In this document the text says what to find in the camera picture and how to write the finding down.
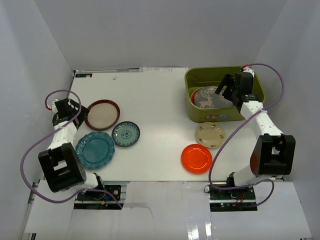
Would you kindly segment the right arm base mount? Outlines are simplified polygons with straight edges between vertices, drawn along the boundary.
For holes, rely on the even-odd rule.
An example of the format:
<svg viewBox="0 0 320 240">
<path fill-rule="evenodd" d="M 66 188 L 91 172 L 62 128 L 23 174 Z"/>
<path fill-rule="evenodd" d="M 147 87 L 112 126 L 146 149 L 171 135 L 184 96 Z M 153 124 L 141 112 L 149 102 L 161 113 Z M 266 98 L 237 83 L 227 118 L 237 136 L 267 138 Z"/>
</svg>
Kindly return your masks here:
<svg viewBox="0 0 320 240">
<path fill-rule="evenodd" d="M 208 194 L 210 211 L 213 212 L 252 212 L 257 211 L 256 195 L 253 187 L 218 190 L 206 185 L 203 191 Z"/>
</svg>

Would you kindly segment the teal scalloped plate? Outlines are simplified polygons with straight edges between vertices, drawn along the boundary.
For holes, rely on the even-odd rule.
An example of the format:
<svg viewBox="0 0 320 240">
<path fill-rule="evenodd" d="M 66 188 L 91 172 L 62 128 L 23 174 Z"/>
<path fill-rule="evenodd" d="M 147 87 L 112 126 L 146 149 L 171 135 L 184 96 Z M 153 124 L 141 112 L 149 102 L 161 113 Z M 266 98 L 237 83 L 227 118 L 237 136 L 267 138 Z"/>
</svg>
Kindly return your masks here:
<svg viewBox="0 0 320 240">
<path fill-rule="evenodd" d="M 98 170 L 113 158 L 116 145 L 106 132 L 94 131 L 83 136 L 75 147 L 80 163 L 86 170 Z"/>
</svg>

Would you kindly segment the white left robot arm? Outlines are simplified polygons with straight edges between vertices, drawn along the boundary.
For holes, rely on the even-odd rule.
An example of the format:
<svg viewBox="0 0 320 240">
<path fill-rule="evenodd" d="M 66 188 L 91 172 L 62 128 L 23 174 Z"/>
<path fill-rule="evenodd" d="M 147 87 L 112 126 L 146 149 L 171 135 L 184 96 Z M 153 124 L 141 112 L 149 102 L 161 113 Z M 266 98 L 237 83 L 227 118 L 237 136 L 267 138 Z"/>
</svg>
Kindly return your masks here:
<svg viewBox="0 0 320 240">
<path fill-rule="evenodd" d="M 70 188 L 88 189 L 94 199 L 105 196 L 106 187 L 96 173 L 86 173 L 74 147 L 75 135 L 89 110 L 65 98 L 51 104 L 55 133 L 47 150 L 38 154 L 49 189 L 56 193 Z"/>
</svg>

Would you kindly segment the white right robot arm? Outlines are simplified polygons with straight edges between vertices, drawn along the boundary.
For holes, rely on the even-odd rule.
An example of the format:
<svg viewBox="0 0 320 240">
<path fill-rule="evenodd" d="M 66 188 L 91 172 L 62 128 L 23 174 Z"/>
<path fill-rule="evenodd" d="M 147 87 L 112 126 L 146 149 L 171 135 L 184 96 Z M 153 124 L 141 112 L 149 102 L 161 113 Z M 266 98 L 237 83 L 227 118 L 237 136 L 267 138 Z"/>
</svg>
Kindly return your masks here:
<svg viewBox="0 0 320 240">
<path fill-rule="evenodd" d="M 226 195 L 233 200 L 243 195 L 244 188 L 271 177 L 289 175 L 294 161 L 294 136 L 276 127 L 260 96 L 253 94 L 253 83 L 254 72 L 243 70 L 226 74 L 215 91 L 233 103 L 256 137 L 249 165 L 231 173 L 226 180 Z"/>
</svg>

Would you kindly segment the grey plate with deer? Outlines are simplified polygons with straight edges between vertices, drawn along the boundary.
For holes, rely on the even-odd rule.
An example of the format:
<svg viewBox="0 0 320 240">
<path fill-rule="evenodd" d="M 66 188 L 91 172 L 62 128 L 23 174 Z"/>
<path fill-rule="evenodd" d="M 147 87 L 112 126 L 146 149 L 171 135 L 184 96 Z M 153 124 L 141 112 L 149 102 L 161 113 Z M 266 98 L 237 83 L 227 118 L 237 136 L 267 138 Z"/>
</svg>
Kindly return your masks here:
<svg viewBox="0 0 320 240">
<path fill-rule="evenodd" d="M 194 95 L 194 105 L 201 109 L 231 108 L 233 103 L 222 96 L 224 90 L 216 94 L 216 86 L 200 88 Z"/>
</svg>

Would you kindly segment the dark red rimmed cream plate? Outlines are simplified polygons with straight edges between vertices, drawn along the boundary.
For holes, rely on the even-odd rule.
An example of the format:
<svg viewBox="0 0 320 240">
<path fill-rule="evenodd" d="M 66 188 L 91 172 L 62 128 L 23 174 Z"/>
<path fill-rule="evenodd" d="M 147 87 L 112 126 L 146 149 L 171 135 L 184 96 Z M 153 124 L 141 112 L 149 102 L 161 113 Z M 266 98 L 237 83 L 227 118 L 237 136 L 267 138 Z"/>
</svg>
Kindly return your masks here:
<svg viewBox="0 0 320 240">
<path fill-rule="evenodd" d="M 85 124 L 92 130 L 104 131 L 114 126 L 120 118 L 120 107 L 112 100 L 101 99 L 88 106 Z"/>
</svg>

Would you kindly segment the red plate with teal flower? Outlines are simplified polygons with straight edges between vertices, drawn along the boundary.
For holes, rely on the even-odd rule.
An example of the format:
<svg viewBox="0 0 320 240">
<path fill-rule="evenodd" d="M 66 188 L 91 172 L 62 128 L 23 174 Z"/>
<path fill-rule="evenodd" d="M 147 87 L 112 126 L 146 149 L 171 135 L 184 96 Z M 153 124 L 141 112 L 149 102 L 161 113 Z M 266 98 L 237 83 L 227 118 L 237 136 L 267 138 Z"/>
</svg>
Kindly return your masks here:
<svg viewBox="0 0 320 240">
<path fill-rule="evenodd" d="M 206 102 L 208 100 L 209 94 L 207 93 L 207 90 L 204 87 L 196 89 L 192 94 L 191 94 L 191 102 L 199 107 L 199 108 L 204 108 L 203 102 Z"/>
</svg>

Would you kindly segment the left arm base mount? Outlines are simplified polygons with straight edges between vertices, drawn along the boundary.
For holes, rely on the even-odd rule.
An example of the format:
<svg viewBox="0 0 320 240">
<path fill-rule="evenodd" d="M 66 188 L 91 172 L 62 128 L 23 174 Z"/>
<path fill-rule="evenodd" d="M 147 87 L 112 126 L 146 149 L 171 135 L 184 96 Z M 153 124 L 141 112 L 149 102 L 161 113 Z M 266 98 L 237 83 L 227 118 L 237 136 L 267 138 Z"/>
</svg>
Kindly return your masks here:
<svg viewBox="0 0 320 240">
<path fill-rule="evenodd" d="M 116 199 L 121 206 L 122 186 L 120 184 L 105 184 L 94 188 L 101 191 L 86 191 L 81 192 L 75 198 L 76 209 L 97 209 L 97 210 L 120 210 L 118 204 L 114 201 Z"/>
</svg>

